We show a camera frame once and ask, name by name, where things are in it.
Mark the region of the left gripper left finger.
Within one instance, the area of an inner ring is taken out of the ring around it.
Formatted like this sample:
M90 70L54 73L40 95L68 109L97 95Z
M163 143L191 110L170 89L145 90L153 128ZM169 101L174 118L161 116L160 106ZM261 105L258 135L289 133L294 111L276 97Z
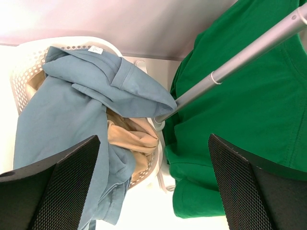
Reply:
M100 141L91 136L53 156L0 175L2 230L76 230Z

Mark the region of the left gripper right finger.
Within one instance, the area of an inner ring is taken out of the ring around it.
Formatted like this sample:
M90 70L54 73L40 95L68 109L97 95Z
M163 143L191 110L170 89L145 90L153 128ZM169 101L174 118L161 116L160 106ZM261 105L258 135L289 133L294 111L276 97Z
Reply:
M305 230L307 174L211 134L208 148L231 230Z

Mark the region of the grey blue t shirt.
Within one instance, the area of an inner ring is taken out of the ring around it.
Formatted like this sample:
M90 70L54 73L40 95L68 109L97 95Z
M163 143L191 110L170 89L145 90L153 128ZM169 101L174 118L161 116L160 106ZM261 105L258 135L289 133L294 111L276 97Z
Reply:
M50 47L45 80L18 118L18 169L96 135L101 144L81 230L116 224L130 182L147 168L159 138L149 117L176 109L170 93L124 58L102 49Z

